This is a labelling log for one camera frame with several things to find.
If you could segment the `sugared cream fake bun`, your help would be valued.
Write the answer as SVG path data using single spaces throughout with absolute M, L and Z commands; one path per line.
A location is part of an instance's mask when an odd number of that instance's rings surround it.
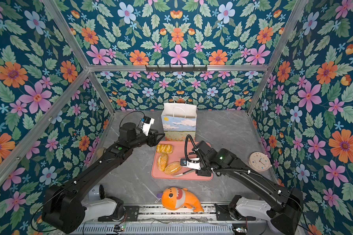
M 164 170 L 164 173 L 167 175 L 175 175 L 182 169 L 182 166 L 179 162 L 172 162 L 168 164 Z

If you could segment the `landscape print paper bag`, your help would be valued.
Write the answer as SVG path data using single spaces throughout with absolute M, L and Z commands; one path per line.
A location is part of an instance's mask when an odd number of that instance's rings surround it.
M 161 120 L 167 141 L 182 142 L 187 135 L 195 140 L 197 105 L 189 104 L 185 98 L 173 96 L 171 101 L 163 104 Z

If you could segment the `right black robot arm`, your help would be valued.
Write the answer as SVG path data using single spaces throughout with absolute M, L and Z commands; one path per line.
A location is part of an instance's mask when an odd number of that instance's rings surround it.
M 232 214 L 266 220 L 275 231 L 284 235 L 296 233 L 303 214 L 300 190 L 272 182 L 227 149 L 216 151 L 204 141 L 192 146 L 191 151 L 199 158 L 202 170 L 233 178 L 261 198 L 251 200 L 241 196 L 233 199 Z

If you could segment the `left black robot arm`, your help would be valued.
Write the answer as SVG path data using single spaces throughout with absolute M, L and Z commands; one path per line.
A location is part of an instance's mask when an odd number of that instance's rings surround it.
M 85 217 L 85 207 L 81 202 L 89 191 L 124 163 L 135 148 L 157 146 L 163 137 L 165 134 L 155 129 L 144 134 L 135 123 L 125 123 L 119 128 L 118 139 L 100 159 L 62 186 L 51 186 L 46 190 L 42 220 L 67 234 L 73 232 Z

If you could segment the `braided glazed fake bread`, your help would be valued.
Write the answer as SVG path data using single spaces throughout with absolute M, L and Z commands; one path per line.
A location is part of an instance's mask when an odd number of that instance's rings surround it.
M 173 146 L 170 144 L 158 144 L 156 152 L 160 154 L 171 154 L 173 152 Z

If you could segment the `upright sugared fake bun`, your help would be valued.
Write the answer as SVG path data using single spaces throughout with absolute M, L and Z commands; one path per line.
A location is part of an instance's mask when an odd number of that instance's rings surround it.
M 163 153 L 158 158 L 157 167 L 160 171 L 164 172 L 167 165 L 168 165 L 168 154 Z

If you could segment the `pink plastic tray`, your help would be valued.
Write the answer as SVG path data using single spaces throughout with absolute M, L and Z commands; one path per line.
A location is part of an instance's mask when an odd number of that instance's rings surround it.
M 184 142 L 173 142 L 173 141 L 161 141 L 159 143 L 165 144 L 165 145 L 171 145 L 173 147 L 173 152 L 168 154 L 168 164 L 173 163 L 173 162 L 180 162 L 180 159 L 185 158 L 184 156 Z M 174 177 L 174 175 L 177 174 L 182 174 L 184 172 L 187 172 L 190 170 L 187 167 L 182 167 L 179 171 L 176 173 L 173 173 L 171 175 L 168 175 L 164 173 L 164 171 L 160 171 L 158 169 L 158 159 L 161 156 L 160 153 L 156 152 L 154 156 L 154 162 L 153 162 L 153 167 L 151 171 L 151 176 L 155 179 L 163 179 L 163 180 L 185 180 L 185 181 L 210 181 L 213 179 L 213 176 L 207 177 L 207 176 L 198 176 L 195 171 L 192 171 L 190 173 Z

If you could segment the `cream round alarm clock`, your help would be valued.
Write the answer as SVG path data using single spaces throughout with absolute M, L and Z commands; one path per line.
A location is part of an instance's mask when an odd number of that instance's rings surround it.
M 254 152 L 248 159 L 249 167 L 256 172 L 265 172 L 271 168 L 268 156 L 261 152 Z

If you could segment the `orange shark plush toy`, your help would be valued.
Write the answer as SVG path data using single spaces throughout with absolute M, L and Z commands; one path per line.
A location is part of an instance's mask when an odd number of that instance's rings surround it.
M 204 212 L 200 200 L 187 188 L 169 187 L 156 196 L 161 200 L 163 207 L 170 211 L 188 208 L 193 209 L 193 212 Z

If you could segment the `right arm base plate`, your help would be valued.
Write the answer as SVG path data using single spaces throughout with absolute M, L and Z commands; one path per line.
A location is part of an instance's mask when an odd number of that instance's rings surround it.
M 216 219 L 218 221 L 256 221 L 255 217 L 244 217 L 238 212 L 228 208 L 228 205 L 214 204 L 216 211 Z

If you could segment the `black hook rail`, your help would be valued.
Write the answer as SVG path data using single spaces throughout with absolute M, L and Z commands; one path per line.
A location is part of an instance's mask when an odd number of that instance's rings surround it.
M 145 66 L 147 72 L 205 72 L 208 71 L 207 66 L 201 65 L 164 65 L 164 66 Z

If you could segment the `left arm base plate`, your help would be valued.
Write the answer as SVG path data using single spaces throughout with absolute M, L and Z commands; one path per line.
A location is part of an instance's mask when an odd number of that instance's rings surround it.
M 114 214 L 98 218 L 99 222 L 134 222 L 139 216 L 139 206 L 120 206 Z

